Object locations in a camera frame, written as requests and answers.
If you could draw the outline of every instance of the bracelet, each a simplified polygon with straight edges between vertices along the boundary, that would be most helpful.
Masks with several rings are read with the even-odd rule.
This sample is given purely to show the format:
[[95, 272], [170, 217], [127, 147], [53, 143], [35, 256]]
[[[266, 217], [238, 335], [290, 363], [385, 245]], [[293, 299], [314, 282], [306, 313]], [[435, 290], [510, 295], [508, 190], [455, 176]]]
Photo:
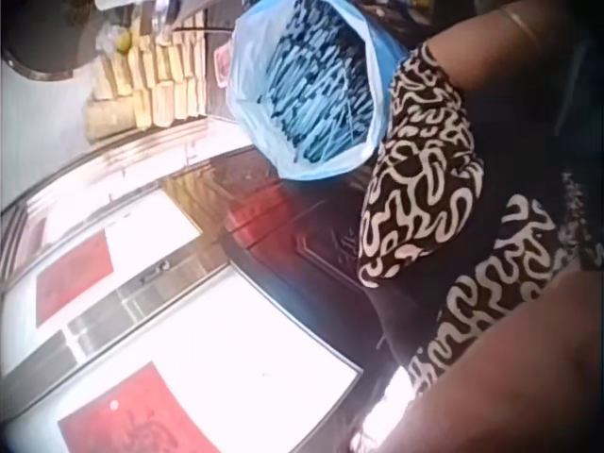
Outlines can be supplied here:
[[518, 14], [516, 14], [509, 8], [506, 8], [506, 6], [500, 7], [499, 10], [501, 12], [503, 12], [504, 15], [506, 17], [508, 17], [512, 22], [514, 22], [516, 25], [518, 25], [520, 28], [522, 28], [522, 31], [525, 32], [527, 37], [533, 42], [533, 44], [535, 44], [535, 47], [537, 47], [537, 49], [539, 50], [541, 48], [541, 45], [539, 43], [539, 40], [533, 33], [533, 31], [530, 29], [530, 27], [527, 24], [525, 24], [525, 21], [523, 21]]

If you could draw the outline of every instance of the red paper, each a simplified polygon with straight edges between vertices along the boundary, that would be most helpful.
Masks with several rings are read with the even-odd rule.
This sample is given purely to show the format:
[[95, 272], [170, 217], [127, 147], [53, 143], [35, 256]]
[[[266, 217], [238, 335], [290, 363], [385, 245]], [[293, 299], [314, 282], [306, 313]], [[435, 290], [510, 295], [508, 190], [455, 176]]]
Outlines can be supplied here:
[[105, 230], [99, 231], [38, 275], [36, 325], [39, 327], [45, 323], [112, 272], [113, 265]]
[[153, 363], [59, 421], [70, 453], [219, 453]]

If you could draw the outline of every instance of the white wall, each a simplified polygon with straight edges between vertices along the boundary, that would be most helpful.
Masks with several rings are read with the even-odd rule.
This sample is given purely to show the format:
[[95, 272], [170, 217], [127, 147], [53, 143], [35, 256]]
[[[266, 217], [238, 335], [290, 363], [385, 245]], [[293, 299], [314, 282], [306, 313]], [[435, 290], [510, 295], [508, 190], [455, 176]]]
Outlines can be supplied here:
[[59, 82], [36, 82], [2, 61], [2, 207], [90, 148], [84, 104], [88, 66]]
[[58, 421], [152, 361], [222, 453], [286, 453], [358, 375], [233, 268], [164, 314], [8, 426], [13, 451], [68, 453]]
[[[49, 217], [49, 224], [54, 220], [56, 219], [52, 216]], [[113, 272], [92, 285], [41, 326], [36, 326], [36, 285], [40, 272], [101, 229], [105, 230]], [[197, 228], [172, 200], [163, 191], [155, 191], [119, 210], [53, 252], [5, 295], [0, 330], [2, 376], [13, 370], [52, 335], [66, 328], [69, 322], [101, 298], [198, 235]]]

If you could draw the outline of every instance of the patterned sleeve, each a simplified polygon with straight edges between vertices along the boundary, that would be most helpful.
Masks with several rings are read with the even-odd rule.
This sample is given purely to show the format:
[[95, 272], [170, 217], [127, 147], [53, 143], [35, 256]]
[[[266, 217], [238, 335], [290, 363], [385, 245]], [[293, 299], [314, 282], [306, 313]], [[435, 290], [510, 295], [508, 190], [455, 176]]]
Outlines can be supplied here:
[[359, 278], [369, 288], [456, 236], [482, 189], [461, 93], [426, 44], [400, 66], [390, 94], [361, 214]]

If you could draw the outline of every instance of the blue plastic bag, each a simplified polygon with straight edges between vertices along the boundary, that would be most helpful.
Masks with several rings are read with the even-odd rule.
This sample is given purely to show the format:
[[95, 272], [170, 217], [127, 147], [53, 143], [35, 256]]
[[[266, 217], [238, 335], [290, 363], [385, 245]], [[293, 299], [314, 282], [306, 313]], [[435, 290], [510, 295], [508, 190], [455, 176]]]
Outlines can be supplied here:
[[257, 103], [264, 92], [266, 68], [294, 12], [294, 0], [261, 0], [235, 25], [226, 103], [250, 140], [286, 179], [321, 179], [349, 172], [368, 160], [386, 132], [390, 115], [388, 92], [394, 72], [408, 52], [385, 30], [365, 19], [346, 0], [324, 0], [365, 42], [369, 89], [374, 112], [365, 142], [325, 162], [294, 162], [295, 150]]

